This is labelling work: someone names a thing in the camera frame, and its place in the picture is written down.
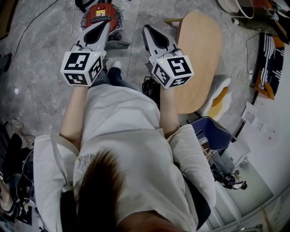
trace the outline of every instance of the tile floor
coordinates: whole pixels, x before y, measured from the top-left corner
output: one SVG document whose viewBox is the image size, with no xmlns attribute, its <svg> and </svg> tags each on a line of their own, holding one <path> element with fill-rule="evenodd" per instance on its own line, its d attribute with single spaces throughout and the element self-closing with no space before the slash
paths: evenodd
<svg viewBox="0 0 290 232">
<path fill-rule="evenodd" d="M 46 9 L 54 0 L 19 0 L 11 31 L 0 41 L 0 53 L 15 51 L 18 41 L 30 21 Z M 235 26 L 231 17 L 224 12 L 216 0 L 113 0 L 124 9 L 126 32 L 123 37 L 132 43 L 128 50 L 109 50 L 108 58 L 122 61 L 123 79 L 140 90 L 143 79 L 148 75 L 144 65 L 149 54 L 145 51 L 142 27 L 152 24 L 176 35 L 176 25 L 169 26 L 164 18 L 183 17 L 197 10 L 215 19 L 222 29 L 223 50 L 217 72 L 231 76 L 236 66 L 246 73 L 246 39 L 255 31 Z M 0 119 L 10 121 L 19 118 L 26 132 L 34 135 L 47 134 L 50 126 L 59 126 L 65 112 L 72 88 L 60 75 L 63 55 L 69 51 L 75 39 L 66 35 L 72 28 L 74 0 L 58 0 L 39 16 L 24 34 L 18 52 L 7 73 L 0 76 Z M 81 32 L 79 26 L 82 12 L 76 7 L 73 18 L 73 35 Z M 249 41 L 249 68 L 256 60 L 258 38 Z M 253 91 L 241 80 L 232 80 L 231 107 L 220 123 L 235 132 L 246 101 L 252 99 Z"/>
</svg>

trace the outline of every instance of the brown hair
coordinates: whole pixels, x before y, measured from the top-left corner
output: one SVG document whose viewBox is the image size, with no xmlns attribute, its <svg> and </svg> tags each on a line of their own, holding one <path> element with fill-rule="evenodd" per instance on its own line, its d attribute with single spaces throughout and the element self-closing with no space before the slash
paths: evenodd
<svg viewBox="0 0 290 232">
<path fill-rule="evenodd" d="M 116 202 L 121 193 L 122 177 L 114 154 L 97 153 L 77 186 L 77 214 L 66 222 L 70 224 L 69 231 L 116 231 Z M 62 226 L 63 232 L 67 232 L 63 221 Z"/>
</svg>

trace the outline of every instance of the white cube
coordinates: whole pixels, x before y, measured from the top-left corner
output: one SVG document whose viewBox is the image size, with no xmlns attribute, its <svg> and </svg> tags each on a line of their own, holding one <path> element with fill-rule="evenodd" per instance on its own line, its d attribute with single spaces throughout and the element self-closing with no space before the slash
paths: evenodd
<svg viewBox="0 0 290 232">
<path fill-rule="evenodd" d="M 194 75 L 188 56 L 157 59 L 152 74 L 165 88 L 185 85 Z"/>
<path fill-rule="evenodd" d="M 61 74 L 69 85 L 91 86 L 101 70 L 106 52 L 66 52 Z"/>
</svg>

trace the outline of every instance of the wooden table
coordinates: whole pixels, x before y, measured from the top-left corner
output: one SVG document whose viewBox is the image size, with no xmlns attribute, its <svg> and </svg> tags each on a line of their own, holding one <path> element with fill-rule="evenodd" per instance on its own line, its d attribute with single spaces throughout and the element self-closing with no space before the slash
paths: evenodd
<svg viewBox="0 0 290 232">
<path fill-rule="evenodd" d="M 194 70 L 189 82 L 175 88 L 175 100 L 179 114 L 197 111 L 206 101 L 222 50 L 222 32 L 218 24 L 199 12 L 190 12 L 180 21 L 178 48 L 188 55 Z"/>
</svg>

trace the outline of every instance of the shirt sleeve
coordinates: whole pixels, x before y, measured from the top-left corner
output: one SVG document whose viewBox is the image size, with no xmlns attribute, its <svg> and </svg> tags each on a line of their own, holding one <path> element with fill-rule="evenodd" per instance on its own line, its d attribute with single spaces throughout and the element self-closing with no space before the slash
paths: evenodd
<svg viewBox="0 0 290 232">
<path fill-rule="evenodd" d="M 174 161 L 179 163 L 181 172 L 213 208 L 216 204 L 214 178 L 193 127 L 190 124 L 184 125 L 167 140 L 171 146 Z"/>
<path fill-rule="evenodd" d="M 78 156 L 77 148 L 63 137 L 56 137 L 69 181 Z M 60 221 L 60 194 L 65 185 L 54 158 L 49 135 L 37 137 L 34 143 L 34 188 L 38 211 L 50 232 L 62 231 Z"/>
</svg>

